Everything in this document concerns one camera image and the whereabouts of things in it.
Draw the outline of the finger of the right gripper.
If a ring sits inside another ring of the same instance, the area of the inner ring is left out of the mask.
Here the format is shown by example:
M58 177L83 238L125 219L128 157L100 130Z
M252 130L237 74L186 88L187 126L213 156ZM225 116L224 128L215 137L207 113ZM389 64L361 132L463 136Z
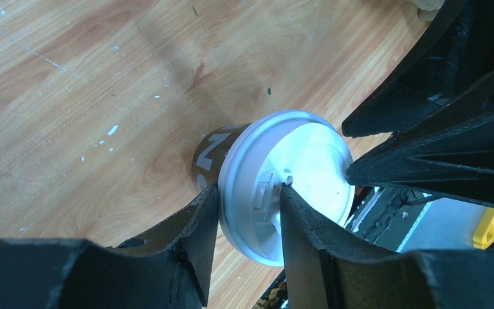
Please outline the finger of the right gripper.
M355 160L346 179L494 208L494 71Z
M404 131L494 70L494 1L445 1L425 33L343 122L348 137Z

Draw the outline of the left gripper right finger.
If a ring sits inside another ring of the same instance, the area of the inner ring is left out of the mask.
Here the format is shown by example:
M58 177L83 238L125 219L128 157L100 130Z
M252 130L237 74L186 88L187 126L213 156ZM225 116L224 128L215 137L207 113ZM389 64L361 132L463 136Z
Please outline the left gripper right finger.
M392 308L405 300L395 252L326 218L289 185L280 217L290 308Z

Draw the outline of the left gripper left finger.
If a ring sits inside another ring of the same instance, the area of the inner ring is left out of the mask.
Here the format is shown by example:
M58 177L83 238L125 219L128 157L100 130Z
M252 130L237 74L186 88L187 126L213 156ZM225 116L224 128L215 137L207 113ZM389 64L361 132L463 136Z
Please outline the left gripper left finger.
M136 261L132 286L151 307L206 307L219 216L217 185L115 247Z

